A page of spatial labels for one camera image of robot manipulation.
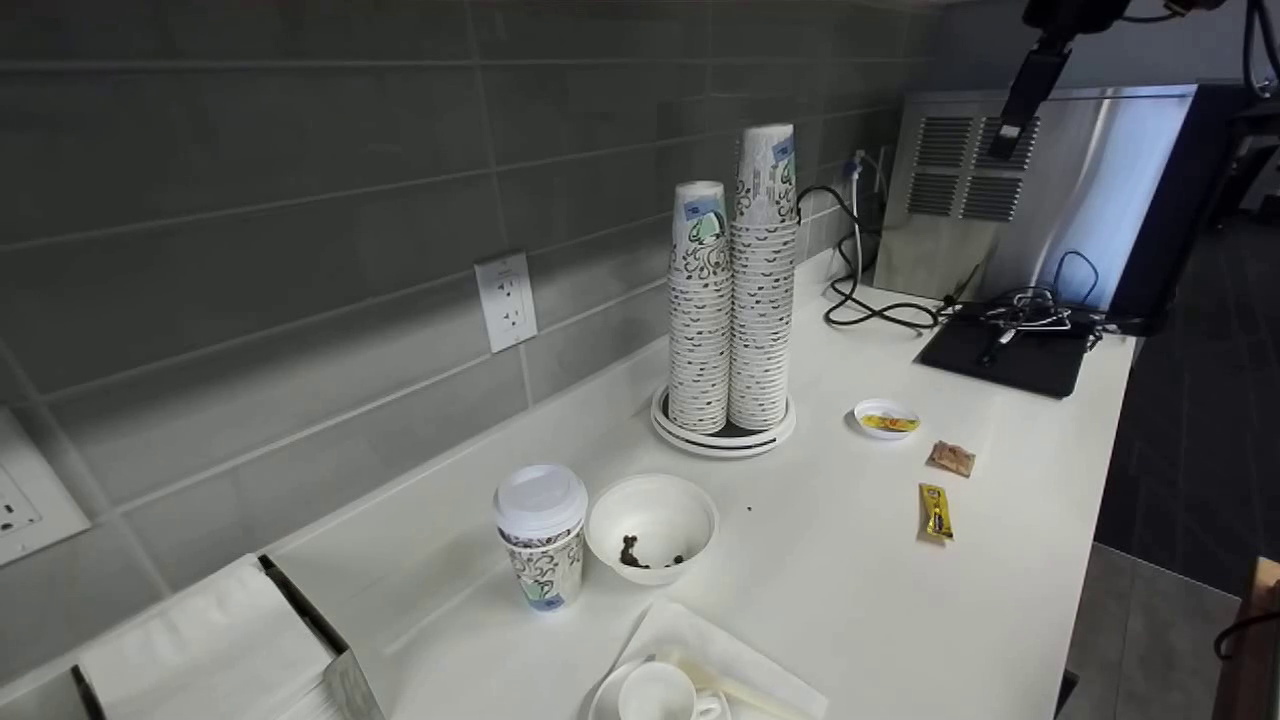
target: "outlet cover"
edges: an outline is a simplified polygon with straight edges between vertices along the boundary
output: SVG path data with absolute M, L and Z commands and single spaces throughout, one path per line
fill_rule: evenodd
M 525 258 L 499 258 L 494 266 L 476 266 L 476 289 L 482 289 L 494 354 L 537 338 L 532 285 L 529 285 Z
M 86 532 L 88 522 L 31 438 L 0 414 L 0 564 Z

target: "lid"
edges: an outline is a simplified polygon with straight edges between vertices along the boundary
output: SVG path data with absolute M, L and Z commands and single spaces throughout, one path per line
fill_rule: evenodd
M 494 515 L 514 540 L 559 538 L 589 522 L 589 488 L 564 463 L 529 463 L 494 491 Z

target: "small bowl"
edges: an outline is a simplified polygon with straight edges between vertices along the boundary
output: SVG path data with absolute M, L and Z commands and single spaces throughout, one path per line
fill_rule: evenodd
M 872 440 L 908 440 L 919 431 L 919 414 L 901 399 L 861 399 L 851 425 Z
M 679 475 L 629 475 L 610 488 L 589 522 L 589 549 L 632 583 L 672 583 L 712 544 L 716 504 Z

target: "gray wall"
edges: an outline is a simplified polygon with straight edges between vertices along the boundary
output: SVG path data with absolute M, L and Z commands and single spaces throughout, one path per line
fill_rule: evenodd
M 933 7 L 3 0 L 0 399 L 92 532 L 0 570 L 0 683 L 663 334 L 670 193 L 891 145 Z M 473 266 L 529 254 L 488 354 Z
M 1004 90 L 1038 31 L 1020 24 L 1025 0 L 976 0 L 942 12 L 929 90 Z M 1161 0 L 1132 0 L 1132 16 L 1161 16 Z M 1118 24 L 1081 37 L 1065 90 L 1072 85 L 1175 85 L 1239 80 L 1245 0 L 1193 12 L 1175 24 Z

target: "black cord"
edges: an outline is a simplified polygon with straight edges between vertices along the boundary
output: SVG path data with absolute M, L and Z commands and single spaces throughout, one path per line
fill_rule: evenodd
M 1120 16 L 1120 24 L 1168 24 L 1168 20 L 1186 20 L 1189 12 L 1164 12 L 1164 16 Z
M 868 323 L 868 322 L 879 322 L 879 323 L 897 323 L 897 328 L 908 328 L 908 334 L 929 334 L 942 323 L 944 307 L 929 307 L 929 306 L 912 306 L 912 299 L 897 299 L 897 306 L 868 306 L 858 296 L 858 279 L 861 279 L 861 262 L 851 244 L 861 244 L 861 218 L 851 213 L 851 206 L 832 189 L 832 186 L 812 186 L 797 196 L 797 206 L 805 206 L 809 196 L 832 196 L 850 220 L 850 233 L 835 242 L 835 258 L 846 262 L 850 277 L 835 277 L 830 285 L 830 294 L 835 296 L 835 306 L 824 311 L 824 323 L 832 328 L 851 328 L 851 323 Z
M 1280 50 L 1276 50 L 1273 7 L 1265 0 L 1245 0 L 1239 76 L 1245 76 L 1245 90 L 1265 95 L 1260 85 L 1253 80 L 1253 46 L 1256 42 L 1265 46 L 1265 55 L 1270 55 L 1273 80 L 1276 80 L 1280 76 Z
M 1086 307 L 1086 306 L 1093 299 L 1093 294 L 1098 294 L 1098 285 L 1104 279 L 1104 274 L 1099 274 L 1086 254 L 1067 249 L 1067 254 L 1058 262 L 1058 268 L 1054 268 L 1054 296 L 1058 296 L 1058 299 L 1065 296 L 1065 268 L 1067 268 L 1067 262 L 1081 262 L 1081 266 L 1093 274 L 1086 296 L 1072 306 L 1072 311 L 1076 311 L 1076 307 Z
M 970 294 L 970 285 L 976 279 L 976 274 L 983 274 L 988 268 L 988 258 L 983 262 L 976 262 L 971 268 L 970 268 L 970 277 L 944 296 L 944 311 L 954 311 L 954 307 L 960 307 L 965 306 L 965 294 Z
M 1229 624 L 1224 631 L 1215 631 L 1212 653 L 1215 662 L 1231 662 L 1235 653 L 1229 650 L 1235 636 L 1245 636 L 1253 624 L 1276 624 L 1280 611 L 1260 611 L 1260 618 L 1239 618 L 1235 624 Z

